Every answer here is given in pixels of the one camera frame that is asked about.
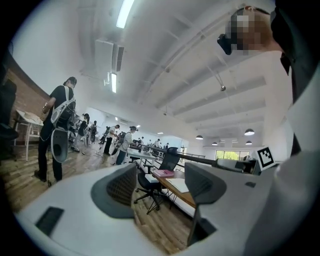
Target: pink book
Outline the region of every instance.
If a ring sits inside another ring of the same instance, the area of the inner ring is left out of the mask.
[[[154,170],[153,173],[159,177],[172,177],[175,176],[175,172],[171,170]]]

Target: brick wall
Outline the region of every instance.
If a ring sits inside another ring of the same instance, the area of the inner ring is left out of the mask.
[[[50,99],[49,95],[24,73],[10,54],[6,55],[2,63],[7,69],[3,84],[8,79],[16,84],[15,102],[11,110],[10,126],[14,127],[15,118],[18,117],[16,110],[34,113],[44,120],[46,116],[42,113],[42,108]],[[24,143],[26,132],[27,126],[18,126],[19,137],[16,140],[17,144]],[[38,140],[38,138],[30,138],[31,142],[37,142]]]

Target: sneaker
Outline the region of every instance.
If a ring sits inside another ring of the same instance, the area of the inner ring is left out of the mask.
[[[34,177],[36,177],[37,179],[39,179],[39,180],[42,181],[42,182],[46,182],[46,181],[47,181],[46,178],[41,178],[41,177],[39,176],[39,171],[38,171],[38,170],[35,170],[35,171],[34,171]]]

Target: black office chair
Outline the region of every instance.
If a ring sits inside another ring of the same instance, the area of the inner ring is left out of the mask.
[[[162,164],[159,167],[159,170],[173,171],[175,169],[175,167],[177,166],[177,163],[180,160],[180,156],[177,154],[177,149],[178,149],[177,147],[170,147],[167,150],[167,153],[164,155],[164,159],[162,161]],[[155,207],[152,208],[152,206],[153,206],[153,203],[152,203],[146,214],[149,214],[154,209],[156,211],[159,211],[160,204],[159,204],[156,196],[158,196],[158,197],[164,196],[164,194],[161,191],[162,185],[160,183],[150,183],[146,179],[146,174],[144,171],[138,174],[138,182],[142,188],[138,187],[135,191],[136,192],[143,191],[146,194],[137,198],[135,201],[133,201],[133,203],[136,204],[141,199],[144,199],[147,197],[152,197],[152,199],[155,203]]]
[[[16,157],[10,146],[10,141],[19,134],[9,126],[11,110],[16,100],[17,86],[11,81],[0,86],[0,161]]]

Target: notebook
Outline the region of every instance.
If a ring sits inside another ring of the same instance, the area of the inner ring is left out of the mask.
[[[150,183],[158,183],[159,181],[152,176],[152,174],[146,174],[145,178],[150,182]]]
[[[175,176],[175,172],[171,170],[154,170],[153,173],[159,177],[172,177]]]
[[[184,178],[166,178],[166,180],[181,193],[189,192]]]

